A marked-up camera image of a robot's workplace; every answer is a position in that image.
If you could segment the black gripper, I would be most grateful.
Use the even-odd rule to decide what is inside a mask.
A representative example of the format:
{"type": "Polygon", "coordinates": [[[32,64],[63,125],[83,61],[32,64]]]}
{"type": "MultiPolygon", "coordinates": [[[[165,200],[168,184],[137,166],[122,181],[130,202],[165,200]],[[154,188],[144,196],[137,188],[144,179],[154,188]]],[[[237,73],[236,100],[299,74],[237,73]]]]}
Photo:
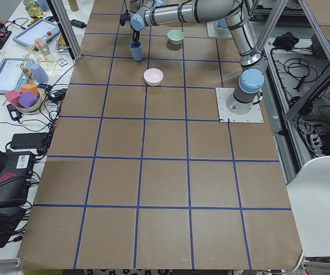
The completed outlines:
{"type": "MultiPolygon", "coordinates": [[[[130,13],[126,11],[120,16],[120,26],[124,26],[127,22],[131,20],[130,13]]],[[[133,48],[138,48],[140,46],[140,32],[134,30],[132,34],[132,47],[133,48]]]]}

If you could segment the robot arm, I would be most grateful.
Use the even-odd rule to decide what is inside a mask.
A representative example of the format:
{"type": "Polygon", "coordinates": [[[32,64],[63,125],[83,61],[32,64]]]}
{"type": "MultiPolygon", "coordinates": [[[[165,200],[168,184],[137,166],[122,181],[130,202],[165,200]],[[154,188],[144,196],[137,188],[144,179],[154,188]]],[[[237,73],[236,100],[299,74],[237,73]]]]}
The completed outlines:
{"type": "Polygon", "coordinates": [[[205,23],[210,38],[231,37],[240,56],[242,73],[226,106],[234,114],[245,115],[257,103],[255,98],[264,86],[267,63],[253,40],[242,1],[195,0],[170,5],[163,1],[130,1],[120,16],[120,25],[126,22],[130,23],[136,44],[147,26],[177,22],[205,23]]]}

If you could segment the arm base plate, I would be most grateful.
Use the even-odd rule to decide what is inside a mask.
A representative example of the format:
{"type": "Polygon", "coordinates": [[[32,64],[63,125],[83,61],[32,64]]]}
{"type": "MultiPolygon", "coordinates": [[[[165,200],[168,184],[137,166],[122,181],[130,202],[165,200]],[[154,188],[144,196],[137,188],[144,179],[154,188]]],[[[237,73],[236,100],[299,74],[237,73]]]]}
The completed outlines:
{"type": "Polygon", "coordinates": [[[234,98],[234,88],[215,89],[218,116],[221,123],[263,123],[258,97],[251,103],[240,103],[234,98]]]}

